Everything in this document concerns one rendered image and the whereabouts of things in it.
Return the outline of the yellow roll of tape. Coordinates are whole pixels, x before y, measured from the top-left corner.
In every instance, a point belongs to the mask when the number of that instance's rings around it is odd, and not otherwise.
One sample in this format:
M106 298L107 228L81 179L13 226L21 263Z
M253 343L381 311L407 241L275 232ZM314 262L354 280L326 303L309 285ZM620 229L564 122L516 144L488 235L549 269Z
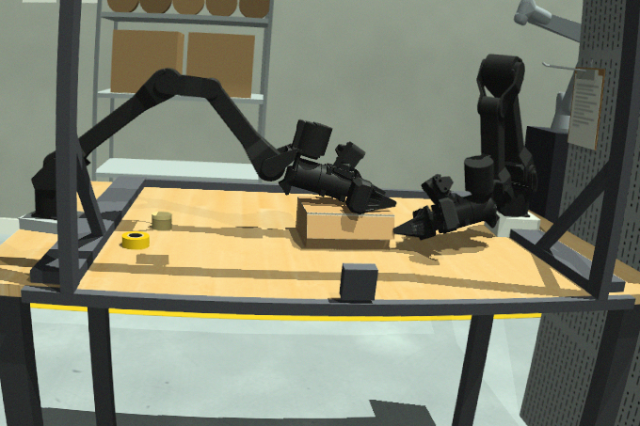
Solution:
M145 249L150 246L150 235L141 231L125 232L121 235L121 242L126 249Z

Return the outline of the brown cardboard box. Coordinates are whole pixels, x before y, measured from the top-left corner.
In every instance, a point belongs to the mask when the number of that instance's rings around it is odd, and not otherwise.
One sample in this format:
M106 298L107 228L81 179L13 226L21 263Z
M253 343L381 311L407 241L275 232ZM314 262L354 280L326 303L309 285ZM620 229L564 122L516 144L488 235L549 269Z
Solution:
M304 248L390 249L393 228L389 209L357 214L338 198L297 196L296 232Z

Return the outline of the white ruled paper sheet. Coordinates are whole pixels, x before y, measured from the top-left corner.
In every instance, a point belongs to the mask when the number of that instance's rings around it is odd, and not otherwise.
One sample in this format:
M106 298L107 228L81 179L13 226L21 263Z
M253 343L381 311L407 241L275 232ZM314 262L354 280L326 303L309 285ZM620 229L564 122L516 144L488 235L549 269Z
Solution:
M602 76L598 81L576 79L568 133L568 142L588 149L595 148Z

